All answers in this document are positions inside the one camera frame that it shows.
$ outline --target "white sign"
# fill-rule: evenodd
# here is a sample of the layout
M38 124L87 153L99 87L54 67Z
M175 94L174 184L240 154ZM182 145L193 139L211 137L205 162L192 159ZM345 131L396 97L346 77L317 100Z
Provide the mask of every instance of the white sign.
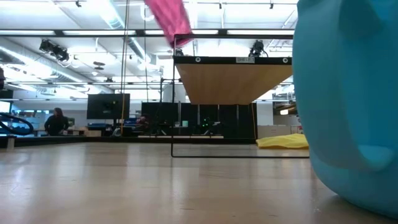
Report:
M237 57L236 63L254 63L254 57Z

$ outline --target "television monitor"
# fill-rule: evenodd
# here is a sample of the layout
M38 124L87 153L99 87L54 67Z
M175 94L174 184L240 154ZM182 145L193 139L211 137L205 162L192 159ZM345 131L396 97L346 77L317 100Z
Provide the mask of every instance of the television monitor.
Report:
M123 94L88 95L87 119L128 119L129 113L130 94L124 94L124 108Z
M1 113L10 113L11 103L0 101L0 112Z

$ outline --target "pink cloth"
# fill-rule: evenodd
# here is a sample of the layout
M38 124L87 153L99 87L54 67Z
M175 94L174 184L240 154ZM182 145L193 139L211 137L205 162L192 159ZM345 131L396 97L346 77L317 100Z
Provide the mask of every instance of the pink cloth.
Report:
M182 0L145 0L145 3L154 14L172 47L174 47L175 34L192 33ZM178 39L176 47L181 47L190 41L191 39Z

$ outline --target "suspended wooden board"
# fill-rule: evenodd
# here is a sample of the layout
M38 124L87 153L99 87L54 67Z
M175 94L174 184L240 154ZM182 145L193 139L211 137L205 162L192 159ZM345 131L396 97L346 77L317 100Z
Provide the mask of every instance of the suspended wooden board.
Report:
M291 58L175 57L193 104L248 105L292 73Z

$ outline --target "light blue plastic container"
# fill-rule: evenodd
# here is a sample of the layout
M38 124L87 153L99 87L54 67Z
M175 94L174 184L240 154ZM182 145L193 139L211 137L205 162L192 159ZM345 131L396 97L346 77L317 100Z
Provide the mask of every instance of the light blue plastic container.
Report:
M320 180L398 218L398 1L301 0L298 113Z

